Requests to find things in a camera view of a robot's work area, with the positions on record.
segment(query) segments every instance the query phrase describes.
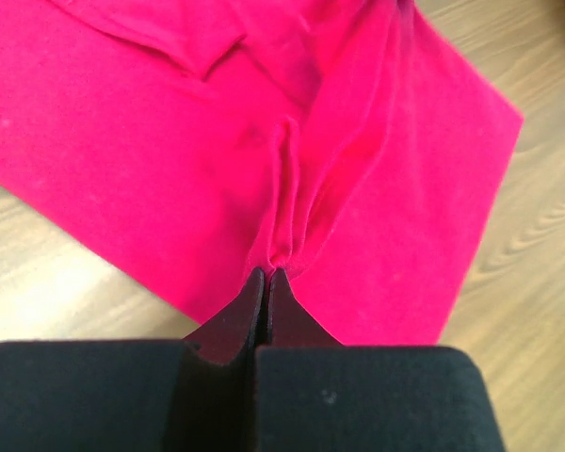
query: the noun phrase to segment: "wood grain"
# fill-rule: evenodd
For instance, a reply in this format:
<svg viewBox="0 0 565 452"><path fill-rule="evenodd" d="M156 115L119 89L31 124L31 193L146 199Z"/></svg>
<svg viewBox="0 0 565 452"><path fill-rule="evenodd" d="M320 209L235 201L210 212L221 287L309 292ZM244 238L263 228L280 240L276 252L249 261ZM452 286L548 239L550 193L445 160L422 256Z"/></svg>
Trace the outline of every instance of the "wood grain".
<svg viewBox="0 0 565 452"><path fill-rule="evenodd" d="M565 452L565 1L421 0L526 123L443 342L480 365L513 452ZM195 325L0 188L0 340Z"/></svg>

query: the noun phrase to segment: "pink cloth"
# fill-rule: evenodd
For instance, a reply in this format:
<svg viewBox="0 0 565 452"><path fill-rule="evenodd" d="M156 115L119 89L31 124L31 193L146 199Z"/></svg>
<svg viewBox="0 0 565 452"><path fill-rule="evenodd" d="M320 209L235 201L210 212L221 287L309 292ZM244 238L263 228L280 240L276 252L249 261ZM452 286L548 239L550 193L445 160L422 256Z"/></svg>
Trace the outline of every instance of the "pink cloth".
<svg viewBox="0 0 565 452"><path fill-rule="evenodd" d="M199 322L435 342L521 123L409 0L0 0L0 184Z"/></svg>

